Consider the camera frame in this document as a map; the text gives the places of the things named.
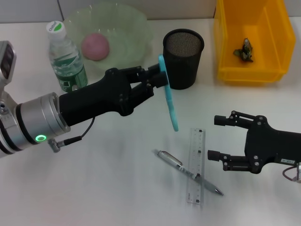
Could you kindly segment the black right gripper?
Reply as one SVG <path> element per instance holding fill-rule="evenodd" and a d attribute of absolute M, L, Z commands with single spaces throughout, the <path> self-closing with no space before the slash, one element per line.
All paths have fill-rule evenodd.
<path fill-rule="evenodd" d="M 231 111 L 228 118 L 215 115 L 214 125 L 248 129 L 245 156 L 207 151 L 208 160 L 222 161 L 224 171 L 259 174 L 268 163 L 296 166 L 301 161 L 300 133 L 276 130 L 264 116 Z"/>

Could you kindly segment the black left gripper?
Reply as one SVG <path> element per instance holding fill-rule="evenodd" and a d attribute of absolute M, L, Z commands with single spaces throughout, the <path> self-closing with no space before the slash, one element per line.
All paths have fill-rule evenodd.
<path fill-rule="evenodd" d="M 154 87 L 167 85 L 166 74 L 159 72 L 158 64 L 147 69 L 141 66 L 110 69 L 100 81 L 61 95 L 60 114 L 68 126 L 107 112 L 128 116 L 154 96 Z"/>

